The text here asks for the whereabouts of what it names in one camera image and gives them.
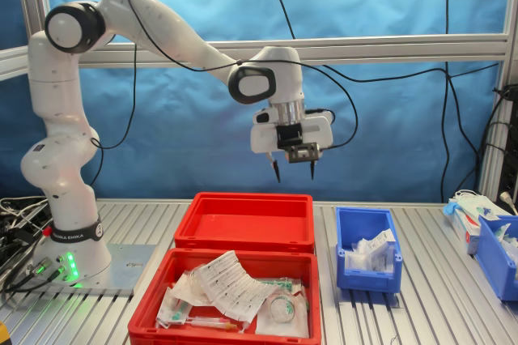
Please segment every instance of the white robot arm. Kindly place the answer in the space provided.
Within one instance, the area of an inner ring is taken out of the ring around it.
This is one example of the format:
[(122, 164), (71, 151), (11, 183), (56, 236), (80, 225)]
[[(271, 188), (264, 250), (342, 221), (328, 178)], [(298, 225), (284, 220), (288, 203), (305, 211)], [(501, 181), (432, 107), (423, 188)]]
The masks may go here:
[(175, 62), (207, 70), (242, 104), (268, 100), (253, 117), (252, 150), (265, 153), (279, 178), (272, 153), (291, 163), (314, 163), (333, 136), (327, 113), (305, 114), (302, 71), (293, 48), (265, 47), (250, 61), (236, 61), (208, 45), (173, 10), (158, 0), (69, 2), (51, 10), (45, 31), (29, 41), (29, 83), (34, 112), (47, 138), (23, 158), (22, 172), (49, 200), (53, 226), (34, 253), (35, 264), (60, 268), (55, 283), (72, 284), (99, 274), (110, 263), (93, 189), (80, 169), (96, 153), (99, 139), (83, 111), (79, 84), (81, 53), (122, 35)]

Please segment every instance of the red storage box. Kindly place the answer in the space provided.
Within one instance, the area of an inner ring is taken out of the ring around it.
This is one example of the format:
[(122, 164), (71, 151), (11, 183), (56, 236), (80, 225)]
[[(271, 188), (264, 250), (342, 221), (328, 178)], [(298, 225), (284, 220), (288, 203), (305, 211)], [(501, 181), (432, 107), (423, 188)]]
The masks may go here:
[(199, 193), (175, 233), (178, 248), (313, 253), (312, 198)]
[[(256, 278), (290, 277), (302, 279), (306, 287), (309, 339), (254, 334), (257, 318), (243, 333), (215, 330), (191, 325), (155, 328), (155, 318), (166, 288), (171, 287), (185, 270), (192, 270), (224, 254), (224, 250), (171, 249), (160, 264), (144, 297), (137, 307), (128, 330), (131, 345), (320, 345), (321, 316), (316, 257), (307, 253), (272, 253), (236, 251), (243, 268)], [(193, 307), (189, 316), (222, 317), (215, 307)]]

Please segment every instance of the green led light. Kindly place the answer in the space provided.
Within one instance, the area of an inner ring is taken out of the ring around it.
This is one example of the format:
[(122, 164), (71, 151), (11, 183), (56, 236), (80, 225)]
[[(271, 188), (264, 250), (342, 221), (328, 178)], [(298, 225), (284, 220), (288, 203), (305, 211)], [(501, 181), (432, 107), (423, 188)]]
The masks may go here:
[(76, 269), (74, 255), (70, 252), (67, 252), (66, 256), (68, 257), (68, 263), (69, 263), (70, 269), (72, 270), (72, 275), (73, 275), (73, 278), (69, 279), (69, 280), (76, 280), (79, 277), (79, 272)]

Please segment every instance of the blue plastic bin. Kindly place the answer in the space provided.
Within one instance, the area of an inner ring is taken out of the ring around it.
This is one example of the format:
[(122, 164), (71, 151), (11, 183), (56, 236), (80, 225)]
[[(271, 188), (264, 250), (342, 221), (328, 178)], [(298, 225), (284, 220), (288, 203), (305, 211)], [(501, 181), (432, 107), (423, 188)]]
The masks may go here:
[(518, 282), (515, 281), (516, 265), (505, 253), (495, 237), (495, 231), (511, 224), (506, 234), (518, 237), (518, 217), (501, 215), (498, 221), (480, 219), (480, 238), (476, 258), (500, 300), (518, 300)]
[[(371, 270), (352, 270), (345, 268), (346, 250), (352, 250), (362, 238), (371, 240), (378, 234), (392, 229), (396, 238), (394, 252), (394, 272), (375, 272)], [(390, 210), (367, 209), (360, 207), (337, 207), (337, 285), (340, 288), (375, 292), (399, 292), (403, 257), (397, 239), (396, 228)]]

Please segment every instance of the slotted aluminum table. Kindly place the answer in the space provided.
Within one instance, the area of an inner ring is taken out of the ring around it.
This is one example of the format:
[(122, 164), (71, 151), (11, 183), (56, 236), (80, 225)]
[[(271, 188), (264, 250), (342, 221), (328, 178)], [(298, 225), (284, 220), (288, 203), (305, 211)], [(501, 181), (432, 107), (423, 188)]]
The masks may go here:
[[(125, 344), (127, 325), (190, 201), (99, 200), (110, 243), (157, 244), (133, 297), (33, 292), (0, 308), (13, 344)], [(336, 287), (335, 206), (390, 208), (401, 242), (401, 293), (350, 292)], [(322, 343), (518, 344), (518, 304), (501, 303), (477, 261), (462, 253), (440, 205), (315, 202), (321, 287)]]

